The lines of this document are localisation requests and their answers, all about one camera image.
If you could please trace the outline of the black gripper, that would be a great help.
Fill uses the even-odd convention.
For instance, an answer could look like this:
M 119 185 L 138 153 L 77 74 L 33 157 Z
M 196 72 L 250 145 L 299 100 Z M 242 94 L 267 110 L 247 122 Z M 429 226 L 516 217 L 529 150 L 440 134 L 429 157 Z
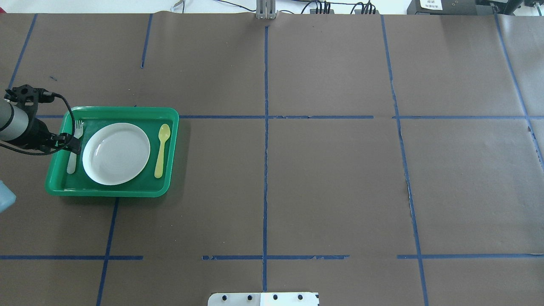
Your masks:
M 43 121 L 34 118 L 31 120 L 28 133 L 25 136 L 25 149 L 41 153 L 52 153 L 63 146 L 62 150 L 80 155 L 82 152 L 82 137 L 82 133 L 76 133 L 76 135 L 51 133 Z

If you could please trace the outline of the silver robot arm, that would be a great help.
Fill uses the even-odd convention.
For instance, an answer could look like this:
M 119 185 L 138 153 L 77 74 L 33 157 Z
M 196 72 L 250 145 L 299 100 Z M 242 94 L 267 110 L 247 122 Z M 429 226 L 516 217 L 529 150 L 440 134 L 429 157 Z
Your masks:
M 29 156 L 48 156 L 62 150 L 79 155 L 82 144 L 75 136 L 74 113 L 63 99 L 70 115 L 71 133 L 54 134 L 39 118 L 9 101 L 1 103 L 1 147 Z

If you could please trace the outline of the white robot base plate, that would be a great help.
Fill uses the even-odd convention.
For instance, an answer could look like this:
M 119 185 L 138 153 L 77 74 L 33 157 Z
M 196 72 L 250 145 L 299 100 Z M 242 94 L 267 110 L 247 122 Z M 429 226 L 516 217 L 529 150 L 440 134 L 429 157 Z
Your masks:
M 319 306 L 314 292 L 231 292 L 210 295 L 208 306 Z

